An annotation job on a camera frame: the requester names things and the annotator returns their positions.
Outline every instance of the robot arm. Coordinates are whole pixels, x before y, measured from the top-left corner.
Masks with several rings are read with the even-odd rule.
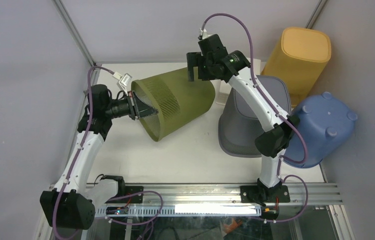
[[[285,117],[294,126],[299,124],[296,116],[289,116],[261,85],[256,84],[263,94],[276,106],[276,112],[256,89],[251,79],[251,64],[240,51],[228,53],[217,34],[205,35],[198,42],[201,52],[189,52],[187,57],[188,76],[194,81],[195,67],[198,78],[203,81],[220,79],[230,84],[246,101],[260,121],[264,133],[255,140],[255,146],[262,154],[261,175],[257,181],[260,193],[259,201],[265,202],[282,185],[278,178],[279,157],[285,153],[292,129],[283,122]]]
[[[94,159],[104,144],[112,126],[112,119],[129,116],[133,120],[144,118],[158,111],[142,102],[134,92],[129,91],[122,99],[111,99],[108,88],[103,84],[91,87],[92,112],[86,107],[78,123],[76,145],[70,155],[63,174],[51,191],[43,191],[40,204],[50,226],[54,207],[60,189],[65,186],[56,212],[56,226],[59,228],[87,230],[93,223],[96,210],[112,197],[125,195],[125,182],[121,176],[104,176],[92,189],[86,192],[86,184]],[[92,116],[90,128],[88,121]],[[86,137],[83,146],[82,138]]]

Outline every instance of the gray wall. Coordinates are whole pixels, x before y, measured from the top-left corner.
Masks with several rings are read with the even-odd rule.
[[[304,27],[318,0],[63,0],[97,62],[185,62],[198,51],[199,28],[214,13],[241,19],[265,60],[286,27]],[[206,25],[229,52],[249,57],[244,29],[227,17]]]
[[[58,179],[88,65],[52,1],[0,0],[0,239],[31,239]]]
[[[329,91],[358,113],[353,136],[323,161],[358,240],[375,239],[375,1],[330,0],[316,26],[332,59],[314,93]]]

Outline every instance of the yellow container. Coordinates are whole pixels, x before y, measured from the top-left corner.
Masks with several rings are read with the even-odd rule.
[[[331,58],[331,41],[321,31],[286,28],[261,74],[281,79],[293,107],[310,92]]]

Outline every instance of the green waste basket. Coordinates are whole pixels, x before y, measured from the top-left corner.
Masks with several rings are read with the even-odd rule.
[[[131,90],[158,110],[158,114],[140,119],[156,142],[206,113],[216,96],[210,81],[188,81],[187,67],[135,80]]]

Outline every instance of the glass panel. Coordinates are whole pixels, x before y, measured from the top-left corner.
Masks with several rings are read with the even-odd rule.
[[[279,217],[295,215],[301,207],[280,206]],[[114,217],[115,220],[140,223],[150,217]],[[129,226],[98,218],[92,227],[75,239],[86,240],[336,240],[327,207],[307,207],[297,220],[264,224],[261,220],[239,216],[158,217],[153,231],[146,225]]]

